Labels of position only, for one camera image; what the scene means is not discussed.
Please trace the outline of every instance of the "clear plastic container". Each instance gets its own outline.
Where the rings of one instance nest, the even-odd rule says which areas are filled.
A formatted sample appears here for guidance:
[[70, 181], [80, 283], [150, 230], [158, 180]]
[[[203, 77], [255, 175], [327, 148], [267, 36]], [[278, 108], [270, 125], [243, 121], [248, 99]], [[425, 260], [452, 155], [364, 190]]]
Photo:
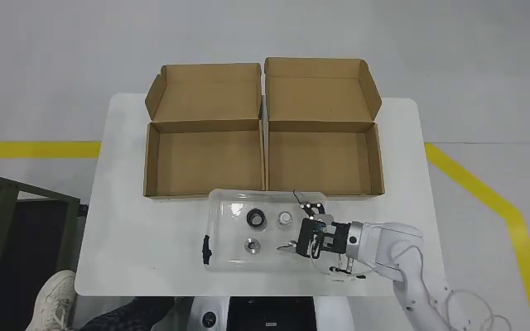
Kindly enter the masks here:
[[[301, 202], [320, 202], [325, 206], [322, 193], [298, 193]], [[247, 213], [261, 209], [265, 224], [251, 228]], [[281, 225], [281, 212], [292, 215], [290, 225]], [[296, 253], [280, 252], [278, 247], [297, 240], [301, 221], [307, 217], [292, 192], [239, 191], [215, 189], [210, 193], [210, 215], [206, 234], [210, 236], [212, 256], [206, 265], [209, 271], [314, 271], [311, 260]], [[249, 238], [259, 241], [259, 252], [245, 250]]]

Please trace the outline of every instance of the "white sneaker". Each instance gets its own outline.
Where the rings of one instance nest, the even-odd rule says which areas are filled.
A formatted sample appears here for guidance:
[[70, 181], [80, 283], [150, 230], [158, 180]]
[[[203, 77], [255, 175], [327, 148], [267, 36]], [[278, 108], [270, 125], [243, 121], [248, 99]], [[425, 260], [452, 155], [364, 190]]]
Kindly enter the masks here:
[[26, 331], [67, 330], [68, 313], [74, 303], [75, 273], [63, 270], [42, 286], [35, 300], [33, 318]]

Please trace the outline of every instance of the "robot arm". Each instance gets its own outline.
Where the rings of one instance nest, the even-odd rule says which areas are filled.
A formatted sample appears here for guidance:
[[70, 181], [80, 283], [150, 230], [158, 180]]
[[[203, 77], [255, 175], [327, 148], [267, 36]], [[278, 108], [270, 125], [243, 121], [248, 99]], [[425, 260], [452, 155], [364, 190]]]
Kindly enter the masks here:
[[460, 304], [452, 300], [449, 305], [450, 285], [424, 272], [421, 231], [402, 223], [352, 222], [350, 233], [359, 235], [359, 245], [347, 247], [346, 255], [367, 266], [366, 247], [370, 241], [377, 244], [374, 271], [393, 281], [394, 294], [414, 330], [467, 330], [470, 320]]
[[[307, 212], [310, 206], [301, 207]], [[392, 280], [397, 301], [416, 331], [467, 331], [471, 322], [459, 303], [450, 301], [453, 290], [449, 284], [424, 272], [420, 230], [402, 223], [336, 223], [321, 212], [308, 213], [310, 217], [302, 221], [296, 253], [311, 259], [318, 259], [320, 251], [345, 254], [347, 268], [331, 267], [331, 271], [352, 275], [357, 260]], [[369, 257], [368, 247], [377, 248], [375, 258]]]

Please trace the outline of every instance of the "cardboard box lid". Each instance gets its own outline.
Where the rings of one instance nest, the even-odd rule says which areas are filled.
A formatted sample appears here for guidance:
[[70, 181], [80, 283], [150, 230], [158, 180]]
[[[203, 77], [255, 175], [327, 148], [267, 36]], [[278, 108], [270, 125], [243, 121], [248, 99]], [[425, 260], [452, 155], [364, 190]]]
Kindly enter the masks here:
[[270, 121], [373, 121], [381, 97], [360, 59], [267, 58]]
[[258, 63], [164, 65], [146, 96], [153, 122], [257, 119]]

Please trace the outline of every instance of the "cardboard box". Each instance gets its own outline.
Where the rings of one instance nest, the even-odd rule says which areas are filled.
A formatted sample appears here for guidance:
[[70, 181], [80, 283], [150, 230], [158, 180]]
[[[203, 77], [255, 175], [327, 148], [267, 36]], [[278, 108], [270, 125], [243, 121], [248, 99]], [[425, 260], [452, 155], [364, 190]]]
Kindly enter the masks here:
[[267, 190], [384, 193], [381, 98], [358, 59], [268, 58]]
[[259, 64], [164, 65], [146, 97], [144, 195], [265, 190]]

